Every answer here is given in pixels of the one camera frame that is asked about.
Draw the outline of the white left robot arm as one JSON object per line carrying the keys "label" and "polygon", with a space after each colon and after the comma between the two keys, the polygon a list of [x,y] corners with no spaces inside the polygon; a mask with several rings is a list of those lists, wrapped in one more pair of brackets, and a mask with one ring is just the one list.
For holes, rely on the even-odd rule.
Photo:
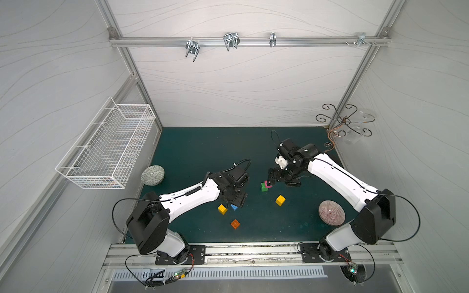
{"label": "white left robot arm", "polygon": [[191,247],[179,233],[169,229],[169,224],[184,213],[218,199],[243,207],[247,198],[243,188],[248,181],[247,171],[235,167],[208,172],[200,183],[171,194],[145,195],[126,221],[139,254],[163,253],[175,264],[185,262]]}

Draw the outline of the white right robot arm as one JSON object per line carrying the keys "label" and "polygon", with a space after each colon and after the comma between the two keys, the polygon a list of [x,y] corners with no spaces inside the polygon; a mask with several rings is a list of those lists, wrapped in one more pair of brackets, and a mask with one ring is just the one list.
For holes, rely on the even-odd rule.
{"label": "white right robot arm", "polygon": [[334,229],[320,240],[320,256],[331,261],[351,245],[364,242],[375,244],[396,223],[396,202],[389,190],[378,190],[339,166],[328,154],[314,144],[297,146],[286,139],[276,146],[276,167],[267,171],[267,183],[301,186],[300,177],[306,173],[322,179],[336,190],[358,212],[356,218]]}

